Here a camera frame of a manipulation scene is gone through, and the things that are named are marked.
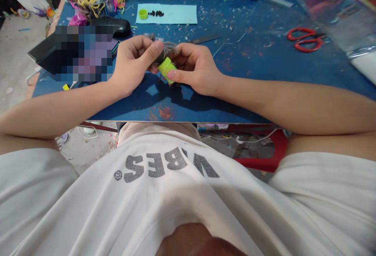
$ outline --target colored paper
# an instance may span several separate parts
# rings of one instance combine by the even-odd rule
[[[148,15],[142,20],[138,16],[141,9],[146,9],[148,13],[161,11],[164,16]],[[197,24],[197,6],[195,5],[168,5],[168,4],[139,4],[137,7],[136,23],[146,24]]]

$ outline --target scissor handle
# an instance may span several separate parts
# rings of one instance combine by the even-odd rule
[[[306,48],[300,46],[300,45],[305,44],[305,43],[317,43],[317,45],[313,49],[306,49]],[[294,48],[296,48],[298,51],[301,51],[301,52],[314,52],[314,51],[318,50],[322,46],[323,43],[324,43],[324,41],[322,41],[321,38],[308,39],[308,40],[296,42],[294,44]]]
[[[299,37],[293,37],[293,33],[297,32],[297,31],[306,32],[308,34],[305,34],[305,35],[299,36]],[[289,33],[287,34],[287,39],[289,39],[290,41],[296,41],[296,40],[304,39],[304,38],[309,37],[309,36],[314,36],[315,34],[316,34],[316,30],[312,30],[312,29],[308,29],[308,28],[304,28],[304,27],[297,27],[297,28],[291,29],[289,31]]]

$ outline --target black mouse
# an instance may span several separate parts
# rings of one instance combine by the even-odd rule
[[[114,34],[115,38],[127,38],[131,32],[128,20],[120,18],[96,18],[90,22],[90,26],[120,26]]]

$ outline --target hand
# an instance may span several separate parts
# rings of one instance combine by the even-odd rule
[[[108,83],[120,93],[129,96],[141,83],[146,70],[158,71],[152,63],[163,51],[161,41],[153,42],[145,36],[125,40],[117,48],[115,70]]]
[[[190,85],[199,94],[215,96],[225,75],[219,72],[210,50],[204,46],[181,43],[177,51],[178,56],[172,61],[178,70],[169,71],[167,77]]]

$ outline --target yellow-green bottle cap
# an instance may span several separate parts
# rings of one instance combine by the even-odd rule
[[[146,9],[140,9],[140,11],[138,12],[138,16],[142,20],[148,19],[148,11]]]
[[[171,63],[171,59],[168,57],[166,57],[166,59],[158,66],[158,70],[166,78],[169,84],[172,84],[173,81],[167,78],[167,72],[173,69],[176,69],[176,67]]]

